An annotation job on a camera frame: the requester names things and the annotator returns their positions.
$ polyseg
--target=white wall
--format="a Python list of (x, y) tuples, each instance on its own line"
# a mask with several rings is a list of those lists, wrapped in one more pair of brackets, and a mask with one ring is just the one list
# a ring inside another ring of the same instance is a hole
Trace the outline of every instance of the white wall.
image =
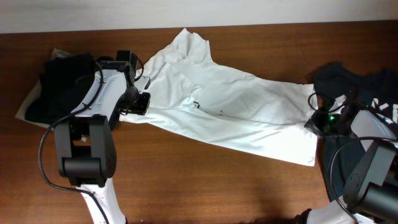
[(398, 0), (0, 1), (0, 33), (382, 19), (398, 19)]

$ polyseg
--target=brown wooden surface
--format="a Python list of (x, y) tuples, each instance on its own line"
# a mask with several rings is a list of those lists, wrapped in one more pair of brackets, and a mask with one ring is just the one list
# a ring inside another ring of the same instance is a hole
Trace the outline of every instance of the brown wooden surface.
[[(357, 73), (398, 70), (398, 22), (192, 28), (210, 41), (216, 63), (270, 80), (310, 82), (341, 60)], [(131, 49), (146, 62), (180, 29), (0, 35), (0, 223), (91, 223), (81, 195), (47, 186), (37, 168), (44, 129), (13, 116), (54, 47), (112, 55)], [(120, 123), (114, 186), (130, 222), (237, 223), (294, 217), (328, 203), (318, 163), (304, 167), (216, 147), (149, 124)], [(51, 134), (44, 166), (59, 177)]]

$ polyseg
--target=black fabric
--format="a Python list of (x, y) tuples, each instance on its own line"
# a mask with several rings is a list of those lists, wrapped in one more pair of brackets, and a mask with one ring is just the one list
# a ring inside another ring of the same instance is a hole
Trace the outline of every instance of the black fabric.
[(66, 116), (84, 99), (94, 81), (93, 56), (77, 55), (49, 61), (40, 75), (40, 98), (27, 109), (28, 121), (52, 124)]
[[(341, 62), (322, 67), (313, 74), (316, 93), (327, 96), (330, 100), (345, 95), (352, 89), (369, 90), (378, 105), (387, 103), (388, 108), (382, 111), (384, 116), (392, 119), (393, 104), (398, 104), (398, 78), (388, 69), (367, 76), (357, 75), (344, 68)], [(330, 201), (334, 200), (329, 185), (329, 165), (332, 154), (348, 141), (348, 137), (326, 138), (322, 150), (322, 172)], [(360, 142), (353, 142), (339, 153), (333, 166), (333, 186), (338, 196), (343, 195), (345, 178), (353, 171), (364, 155)]]

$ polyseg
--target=white t-shirt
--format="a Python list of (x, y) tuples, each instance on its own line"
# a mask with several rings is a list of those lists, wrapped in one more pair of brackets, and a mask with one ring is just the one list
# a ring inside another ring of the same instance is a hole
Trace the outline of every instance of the white t-shirt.
[(312, 115), (307, 98), (313, 85), (264, 80), (217, 65), (209, 42), (186, 29), (145, 64), (144, 75), (151, 77), (149, 109), (145, 116), (128, 114), (121, 121), (314, 165), (317, 137), (304, 128)]

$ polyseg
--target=cable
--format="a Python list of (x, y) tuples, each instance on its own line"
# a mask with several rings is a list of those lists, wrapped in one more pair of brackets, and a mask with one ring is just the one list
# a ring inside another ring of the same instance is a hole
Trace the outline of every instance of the cable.
[(350, 212), (348, 211), (348, 209), (343, 205), (343, 203), (341, 202), (341, 200), (338, 198), (337, 193), (335, 191), (335, 188), (333, 186), (333, 181), (332, 181), (332, 173), (333, 173), (333, 164), (335, 163), (335, 159), (337, 154), (344, 148), (346, 147), (348, 144), (351, 144), (352, 142), (355, 141), (362, 141), (362, 140), (383, 140), (383, 141), (388, 141), (388, 142), (398, 142), (398, 139), (391, 139), (391, 138), (380, 138), (380, 137), (359, 137), (356, 139), (352, 139), (351, 141), (343, 144), (339, 149), (337, 149), (332, 157), (331, 157), (331, 161), (329, 164), (329, 185), (330, 185), (330, 190), (331, 190), (331, 194), (333, 195), (333, 197), (335, 198), (337, 204), (341, 207), (341, 209), (344, 210), (345, 213), (347, 213), (355, 222), (355, 224), (358, 224), (358, 220), (356, 219), (356, 217)]
[(142, 74), (144, 74), (144, 64), (141, 62), (141, 60), (139, 58), (137, 58), (137, 60), (141, 64), (142, 71), (141, 71), (141, 74), (138, 76), (138, 78), (134, 79), (135, 82), (138, 81), (141, 78)]
[[(308, 97), (308, 100), (307, 100), (308, 105), (310, 106), (310, 108), (311, 108), (312, 110), (316, 111), (317, 109), (315, 109), (315, 108), (312, 106), (312, 104), (311, 104), (311, 98), (312, 98), (313, 95), (320, 95), (320, 96), (324, 96), (324, 97), (326, 97), (326, 98), (327, 98), (327, 96), (324, 95), (324, 94), (322, 94), (322, 93), (312, 93), (312, 94)], [(337, 108), (335, 108), (335, 109), (333, 109), (333, 110), (329, 110), (329, 111), (321, 111), (321, 110), (320, 110), (319, 112), (321, 112), (321, 113), (332, 113), (332, 112), (335, 112), (335, 111), (340, 110), (340, 108), (342, 108), (342, 107), (344, 107), (344, 106), (346, 106), (346, 103), (345, 103), (345, 102), (342, 103), (340, 106), (338, 106)]]
[(95, 66), (97, 66), (99, 68), (99, 73), (101, 74), (101, 80), (99, 81), (99, 87), (94, 95), (94, 97), (91, 99), (91, 101), (88, 104), (84, 104), (84, 108), (77, 110), (75, 112), (70, 113), (69, 115), (64, 116), (63, 118), (58, 119), (56, 122), (54, 122), (53, 124), (51, 124), (47, 130), (45, 131), (43, 138), (40, 142), (40, 146), (39, 146), (39, 169), (40, 169), (40, 173), (42, 174), (42, 177), (44, 179), (44, 181), (51, 187), (55, 188), (55, 189), (60, 189), (60, 190), (66, 190), (66, 191), (70, 191), (70, 192), (78, 192), (78, 193), (83, 193), (83, 194), (87, 194), (89, 195), (95, 202), (95, 204), (97, 205), (98, 209), (100, 210), (102, 216), (104, 216), (105, 222), (106, 224), (109, 224), (108, 218), (106, 217), (106, 214), (104, 212), (104, 210), (102, 209), (100, 203), (98, 202), (97, 198), (94, 196), (94, 193), (91, 193), (87, 190), (80, 190), (80, 189), (73, 189), (70, 187), (62, 187), (56, 184), (53, 184), (49, 178), (45, 175), (44, 173), (44, 169), (43, 169), (43, 163), (42, 163), (42, 153), (43, 153), (43, 147), (44, 147), (44, 141), (47, 138), (47, 136), (49, 135), (49, 133), (51, 132), (51, 129), (53, 129), (54, 127), (56, 127), (56, 125), (58, 125), (59, 123), (66, 121), (67, 119), (72, 118), (73, 116), (87, 110), (90, 109), (90, 106), (94, 103), (95, 99), (98, 97), (102, 85), (103, 85), (103, 81), (104, 81), (104, 75), (101, 69), (101, 66), (99, 65), (98, 62), (95, 62)]

